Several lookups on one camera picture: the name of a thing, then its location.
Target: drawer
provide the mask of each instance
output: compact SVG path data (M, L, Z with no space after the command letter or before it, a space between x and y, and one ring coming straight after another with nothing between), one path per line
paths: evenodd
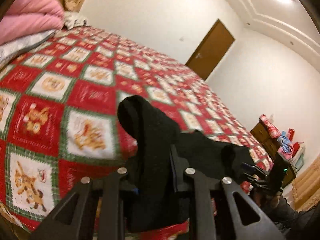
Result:
M284 176L282 187L287 186L293 179L296 178L296 175L292 173L292 170L289 168L287 174Z
M269 139L263 143L263 147L268 152L270 157L274 160L278 151L277 145L274 144L272 139Z
M263 143L264 141L270 139L270 135L268 131L265 129L265 127L261 123L258 123L251 130L251 133L260 143Z

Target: wooden dresser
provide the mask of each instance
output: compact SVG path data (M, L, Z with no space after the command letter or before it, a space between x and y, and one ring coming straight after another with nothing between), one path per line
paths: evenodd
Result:
M266 152L270 155L271 159L274 160L276 157L276 152L278 151L280 145L276 139L272 139L270 137L268 130L264 126L264 124L262 122L258 122L258 124L250 131L250 133L252 133L252 135L263 146ZM296 171L292 164L290 164L287 174L284 177L283 187L287 186L296 177Z

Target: black fabric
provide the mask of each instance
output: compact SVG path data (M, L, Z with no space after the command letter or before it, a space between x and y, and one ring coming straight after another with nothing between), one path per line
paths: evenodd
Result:
M276 208L269 210L262 208L268 217L275 223L287 240L315 240L319 239L320 207L316 206L308 211L297 212L280 198Z
M190 167L207 177L221 179L228 176L238 184L244 181L241 163L254 165L247 147L215 142L199 131L181 133L176 149L180 157L188 160Z
M131 232L179 224L189 217L189 200L178 199L173 191L171 144L190 167L215 179L230 176L240 183L241 163L254 164L246 147L214 142L199 131L180 133L175 121L140 96L119 104L118 119L138 143L136 156L126 162L128 178L139 189L125 214Z

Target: ceiling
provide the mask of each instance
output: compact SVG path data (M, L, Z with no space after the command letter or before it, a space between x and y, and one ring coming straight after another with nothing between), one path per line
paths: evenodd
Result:
M320 72L320 34L299 0L227 0L247 28L300 54Z

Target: blue fabric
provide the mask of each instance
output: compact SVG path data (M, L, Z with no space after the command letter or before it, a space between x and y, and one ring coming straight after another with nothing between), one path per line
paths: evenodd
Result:
M285 136L285 131L282 131L280 137L277 139L278 143L281 145L281 148L283 150L283 152L285 153L290 153L291 149L289 147L289 145L291 144L291 141L289 140L289 138L287 136Z

